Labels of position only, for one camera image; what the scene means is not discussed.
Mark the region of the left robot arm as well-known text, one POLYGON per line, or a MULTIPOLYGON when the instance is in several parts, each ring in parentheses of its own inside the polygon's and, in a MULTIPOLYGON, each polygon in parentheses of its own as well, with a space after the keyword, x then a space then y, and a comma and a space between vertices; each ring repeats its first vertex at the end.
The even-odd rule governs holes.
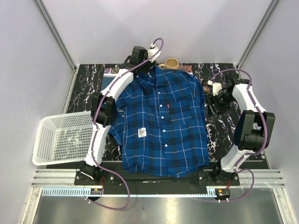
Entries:
POLYGON ((150 68, 160 55, 160 49, 151 44, 147 50, 141 46, 135 46, 130 56, 119 65, 119 72, 113 81, 93 96, 91 117, 93 120, 93 132, 88 153, 80 163, 80 172, 85 175, 85 180, 91 184, 97 184, 101 179, 98 165, 101 164, 105 151, 106 136, 111 125, 116 121, 116 101, 124 89, 133 81, 134 76, 141 71, 150 68))

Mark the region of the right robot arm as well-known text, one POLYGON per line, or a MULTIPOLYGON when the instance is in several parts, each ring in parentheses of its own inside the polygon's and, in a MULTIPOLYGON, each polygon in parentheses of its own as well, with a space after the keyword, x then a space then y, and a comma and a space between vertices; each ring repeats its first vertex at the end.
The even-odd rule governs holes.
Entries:
POLYGON ((260 154, 270 143, 275 115, 267 112, 255 97, 249 79, 228 75, 225 86, 212 80, 203 81, 209 115, 219 115, 236 102, 241 116, 234 131, 234 146, 207 174, 207 180, 223 185, 238 179, 239 167, 250 157, 260 154))

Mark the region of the blue plaid shirt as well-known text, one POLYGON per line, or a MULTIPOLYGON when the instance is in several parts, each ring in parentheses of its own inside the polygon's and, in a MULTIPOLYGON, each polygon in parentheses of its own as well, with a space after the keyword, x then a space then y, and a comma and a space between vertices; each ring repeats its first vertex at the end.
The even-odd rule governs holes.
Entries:
POLYGON ((205 96, 181 70, 139 73, 116 102, 110 134, 128 172, 184 177, 209 164, 205 96))

